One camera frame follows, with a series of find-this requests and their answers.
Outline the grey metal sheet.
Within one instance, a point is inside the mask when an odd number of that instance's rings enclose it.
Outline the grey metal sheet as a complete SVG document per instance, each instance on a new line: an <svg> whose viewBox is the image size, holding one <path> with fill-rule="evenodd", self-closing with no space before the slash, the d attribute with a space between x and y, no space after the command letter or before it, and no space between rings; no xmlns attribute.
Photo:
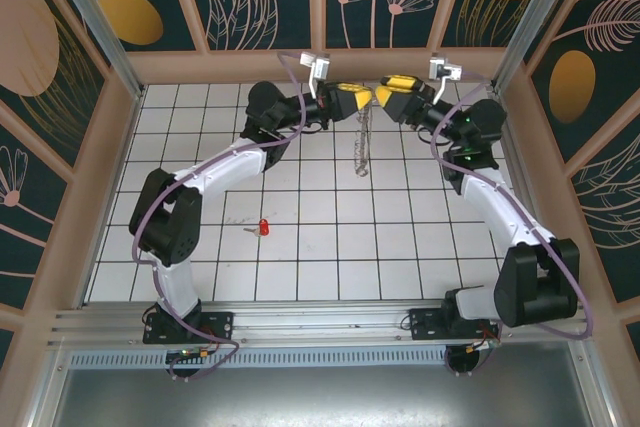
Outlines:
<svg viewBox="0 0 640 427"><path fill-rule="evenodd" d="M511 344L477 370L438 364L226 367L195 381L72 367L54 427L623 427L590 358Z"/></svg>

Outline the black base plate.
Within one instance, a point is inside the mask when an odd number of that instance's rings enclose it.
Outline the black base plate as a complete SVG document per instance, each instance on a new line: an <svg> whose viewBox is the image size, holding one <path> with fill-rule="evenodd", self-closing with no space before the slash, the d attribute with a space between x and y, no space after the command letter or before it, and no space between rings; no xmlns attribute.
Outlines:
<svg viewBox="0 0 640 427"><path fill-rule="evenodd" d="M409 311L414 341L477 344L497 340L499 327L487 319L467 320L449 308L415 308Z"/></svg>
<svg viewBox="0 0 640 427"><path fill-rule="evenodd" d="M184 321L208 336L230 339L233 331L231 312L195 312ZM195 335L179 324L164 310L147 315L142 342L148 345L198 344L206 339Z"/></svg>

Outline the aluminium mounting rail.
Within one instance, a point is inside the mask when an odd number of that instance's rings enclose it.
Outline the aluminium mounting rail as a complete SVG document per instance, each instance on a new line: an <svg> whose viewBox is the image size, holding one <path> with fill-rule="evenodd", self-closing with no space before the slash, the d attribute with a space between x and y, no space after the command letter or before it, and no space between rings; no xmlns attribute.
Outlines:
<svg viewBox="0 0 640 427"><path fill-rule="evenodd" d="M413 308L438 300L205 302L205 311L234 314L232 339L246 348L409 344L400 328ZM143 348L144 302L96 302L54 315L50 346L66 349Z"/></svg>

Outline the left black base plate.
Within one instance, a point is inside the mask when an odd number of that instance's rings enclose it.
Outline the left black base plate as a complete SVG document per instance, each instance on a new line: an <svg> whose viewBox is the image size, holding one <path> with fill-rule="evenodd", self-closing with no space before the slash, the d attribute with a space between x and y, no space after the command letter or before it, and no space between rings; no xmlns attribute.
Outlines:
<svg viewBox="0 0 640 427"><path fill-rule="evenodd" d="M231 312L195 312L184 321L208 336L230 339L233 331ZM206 339L195 335L179 324L164 310L147 315L142 342L148 345L198 344Z"/></svg>

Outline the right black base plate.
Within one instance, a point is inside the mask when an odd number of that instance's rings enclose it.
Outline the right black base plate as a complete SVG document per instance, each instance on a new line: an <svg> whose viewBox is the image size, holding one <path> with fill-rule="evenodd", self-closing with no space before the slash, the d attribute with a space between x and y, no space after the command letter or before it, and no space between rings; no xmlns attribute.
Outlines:
<svg viewBox="0 0 640 427"><path fill-rule="evenodd" d="M467 320L449 308L415 308L409 311L414 341L477 344L497 340L499 327L487 319Z"/></svg>

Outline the left small circuit board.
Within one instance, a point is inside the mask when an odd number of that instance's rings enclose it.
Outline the left small circuit board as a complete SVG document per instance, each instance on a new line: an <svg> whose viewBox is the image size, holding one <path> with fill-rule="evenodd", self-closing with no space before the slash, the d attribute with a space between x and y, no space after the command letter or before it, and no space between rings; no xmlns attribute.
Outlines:
<svg viewBox="0 0 640 427"><path fill-rule="evenodd" d="M209 357L214 351L206 348L180 349L168 351L165 357L165 363L201 363L202 358Z"/></svg>

